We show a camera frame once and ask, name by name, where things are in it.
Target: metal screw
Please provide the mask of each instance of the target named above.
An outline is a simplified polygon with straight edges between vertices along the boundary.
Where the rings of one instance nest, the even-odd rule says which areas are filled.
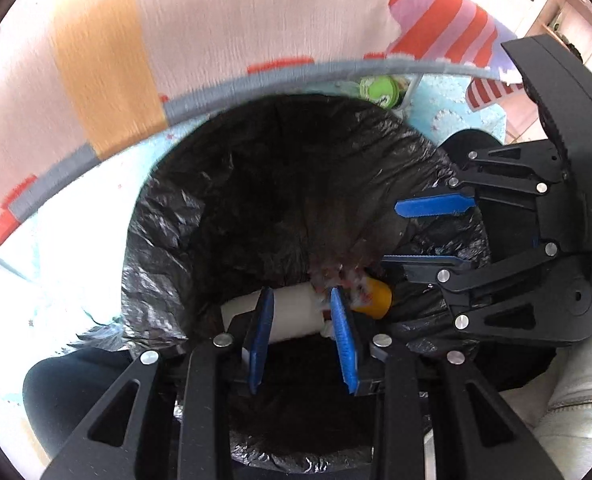
[[[550,242],[547,245],[545,245],[545,254],[547,256],[556,256],[557,252],[558,252],[558,247],[556,247],[555,243]]]
[[[447,361],[453,365],[461,365],[465,362],[465,354],[458,350],[451,350],[450,352],[447,352]]]
[[[158,361],[159,355],[155,350],[147,350],[140,355],[140,362],[143,365],[152,365]]]
[[[465,330],[468,324],[470,324],[470,318],[465,316],[464,314],[460,314],[460,316],[458,316],[454,321],[454,326],[458,330]]]
[[[372,341],[378,348],[387,348],[392,343],[391,336],[387,334],[376,334]]]
[[[451,274],[447,269],[442,269],[438,271],[438,274],[436,275],[436,279],[438,279],[439,282],[441,283],[445,283],[447,281],[449,281]]]
[[[223,332],[221,334],[218,334],[214,338],[214,345],[217,346],[218,348],[226,348],[229,345],[231,345],[231,343],[233,343],[233,342],[234,342],[234,336],[232,336],[231,334],[228,334],[227,332]]]

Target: plastic bag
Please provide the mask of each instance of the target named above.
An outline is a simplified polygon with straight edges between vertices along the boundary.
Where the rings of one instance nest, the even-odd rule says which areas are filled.
[[[216,335],[225,301],[330,267],[387,277],[388,253],[484,263],[477,210],[420,222],[394,211],[450,174],[441,150],[368,102],[273,96],[220,114],[160,161],[136,204],[122,286],[132,351]],[[425,317],[444,316],[430,296]],[[230,399],[236,460],[285,472],[371,461],[374,399],[346,393],[335,352],[320,336],[269,348],[259,394]]]

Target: green lid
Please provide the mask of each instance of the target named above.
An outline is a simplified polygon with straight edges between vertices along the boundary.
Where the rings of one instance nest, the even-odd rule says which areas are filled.
[[[383,108],[393,108],[400,98],[400,88],[394,78],[388,75],[363,77],[361,97]]]

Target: yellow object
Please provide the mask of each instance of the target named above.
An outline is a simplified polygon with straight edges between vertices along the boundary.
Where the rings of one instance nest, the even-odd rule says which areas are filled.
[[[386,283],[367,278],[367,286],[371,295],[371,304],[355,308],[356,312],[362,312],[374,319],[382,319],[391,307],[391,289]]]

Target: striped fabric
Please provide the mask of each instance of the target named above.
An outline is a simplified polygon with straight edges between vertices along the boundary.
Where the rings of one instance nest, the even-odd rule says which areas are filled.
[[[17,0],[0,24],[0,244],[85,171],[192,116],[363,75],[512,81],[513,38],[468,0]],[[475,82],[468,102],[510,89]]]
[[[522,83],[507,84],[494,79],[474,77],[465,93],[465,101],[471,110],[486,108],[509,94],[522,90]]]

